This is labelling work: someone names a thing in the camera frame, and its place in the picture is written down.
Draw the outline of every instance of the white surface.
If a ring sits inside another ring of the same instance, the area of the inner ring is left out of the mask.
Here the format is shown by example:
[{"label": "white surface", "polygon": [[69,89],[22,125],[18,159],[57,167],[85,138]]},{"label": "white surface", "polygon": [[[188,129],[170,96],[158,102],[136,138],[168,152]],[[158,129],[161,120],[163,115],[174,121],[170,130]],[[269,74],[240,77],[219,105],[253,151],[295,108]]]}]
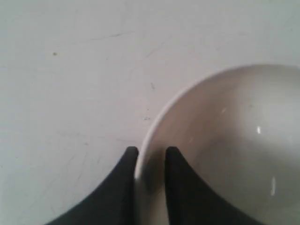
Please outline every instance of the white surface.
[{"label": "white surface", "polygon": [[212,189],[266,225],[300,221],[300,70],[228,70],[167,105],[143,142],[135,177],[140,222],[168,224],[165,149],[177,146]]},{"label": "white surface", "polygon": [[40,225],[75,205],[194,80],[299,65],[299,6],[0,0],[0,224]]}]

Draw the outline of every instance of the white bowl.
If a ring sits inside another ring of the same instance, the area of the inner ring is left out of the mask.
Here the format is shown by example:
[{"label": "white bowl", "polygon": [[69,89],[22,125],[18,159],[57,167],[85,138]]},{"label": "white bowl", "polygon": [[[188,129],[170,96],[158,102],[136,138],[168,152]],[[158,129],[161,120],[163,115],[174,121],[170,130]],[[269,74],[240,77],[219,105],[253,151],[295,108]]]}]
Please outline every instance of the white bowl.
[{"label": "white bowl", "polygon": [[240,67],[206,79],[162,111],[135,179],[140,224],[167,225],[164,157],[177,146],[210,187],[267,225],[300,223],[300,70]]}]

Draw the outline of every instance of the white table surface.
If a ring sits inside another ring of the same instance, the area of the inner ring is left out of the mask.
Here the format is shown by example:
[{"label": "white table surface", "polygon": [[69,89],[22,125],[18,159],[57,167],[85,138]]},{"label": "white table surface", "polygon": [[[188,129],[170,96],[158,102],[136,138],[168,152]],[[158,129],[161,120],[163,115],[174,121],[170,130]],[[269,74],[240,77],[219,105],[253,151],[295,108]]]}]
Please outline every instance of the white table surface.
[{"label": "white table surface", "polygon": [[141,146],[174,94],[300,65],[297,0],[0,0],[0,225],[41,225]]}]

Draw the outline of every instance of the ceramic bowl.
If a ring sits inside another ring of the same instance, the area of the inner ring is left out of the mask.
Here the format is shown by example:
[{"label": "ceramic bowl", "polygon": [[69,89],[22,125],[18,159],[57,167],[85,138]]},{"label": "ceramic bowl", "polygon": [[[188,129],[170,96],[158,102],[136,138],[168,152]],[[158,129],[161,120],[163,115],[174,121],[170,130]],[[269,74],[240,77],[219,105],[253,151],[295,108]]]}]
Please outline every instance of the ceramic bowl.
[{"label": "ceramic bowl", "polygon": [[175,97],[143,142],[135,171],[142,225],[167,225],[164,156],[177,146],[230,204],[267,225],[300,223],[300,71],[253,65]]}]

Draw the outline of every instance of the black object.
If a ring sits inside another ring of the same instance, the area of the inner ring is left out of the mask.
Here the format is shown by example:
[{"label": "black object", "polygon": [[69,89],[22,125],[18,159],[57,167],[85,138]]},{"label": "black object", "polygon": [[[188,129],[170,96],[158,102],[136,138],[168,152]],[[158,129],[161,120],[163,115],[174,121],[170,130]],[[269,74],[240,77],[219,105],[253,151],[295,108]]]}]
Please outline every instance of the black object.
[{"label": "black object", "polygon": [[137,156],[137,148],[128,147],[95,191],[48,225],[133,225]]},{"label": "black object", "polygon": [[165,155],[165,194],[170,225],[261,225],[218,196],[176,147]]}]

